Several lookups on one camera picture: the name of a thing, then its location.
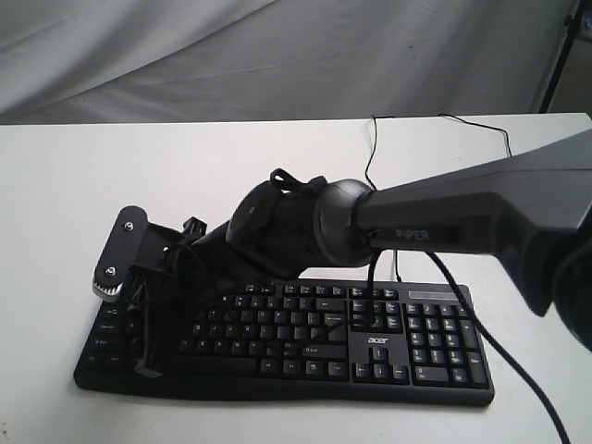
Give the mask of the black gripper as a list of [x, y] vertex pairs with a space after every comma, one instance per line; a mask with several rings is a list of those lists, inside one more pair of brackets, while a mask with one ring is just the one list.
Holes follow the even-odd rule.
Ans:
[[173, 278], [166, 282], [144, 279], [127, 295], [128, 306], [143, 311], [142, 352], [135, 372], [160, 377], [166, 372], [175, 340], [190, 318], [217, 298], [213, 273], [189, 240], [170, 247], [167, 263]]

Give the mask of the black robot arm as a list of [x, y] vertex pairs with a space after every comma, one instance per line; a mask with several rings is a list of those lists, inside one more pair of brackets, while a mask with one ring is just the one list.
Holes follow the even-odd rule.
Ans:
[[385, 250], [495, 257], [537, 316], [554, 308], [591, 344], [591, 135], [384, 190], [284, 169], [211, 232], [163, 230], [131, 264], [158, 302], [209, 302], [309, 268], [373, 269]]

